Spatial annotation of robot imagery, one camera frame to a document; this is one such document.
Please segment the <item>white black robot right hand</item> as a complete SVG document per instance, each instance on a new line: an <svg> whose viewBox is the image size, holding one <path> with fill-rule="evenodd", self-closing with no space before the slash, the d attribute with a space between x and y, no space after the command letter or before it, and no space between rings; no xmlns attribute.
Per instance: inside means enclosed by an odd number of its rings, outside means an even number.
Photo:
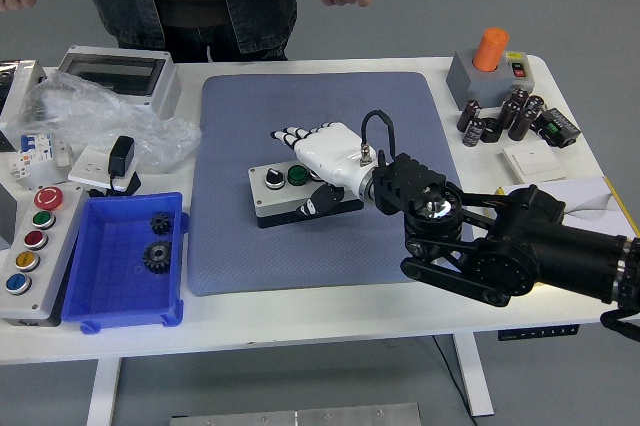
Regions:
<svg viewBox="0 0 640 426"><path fill-rule="evenodd" d="M272 132L271 137L291 148L297 159L325 182L298 208L299 215L324 216L342 201L346 190L364 203L374 201L377 152L343 123L324 123L309 131L287 127Z"/></svg>

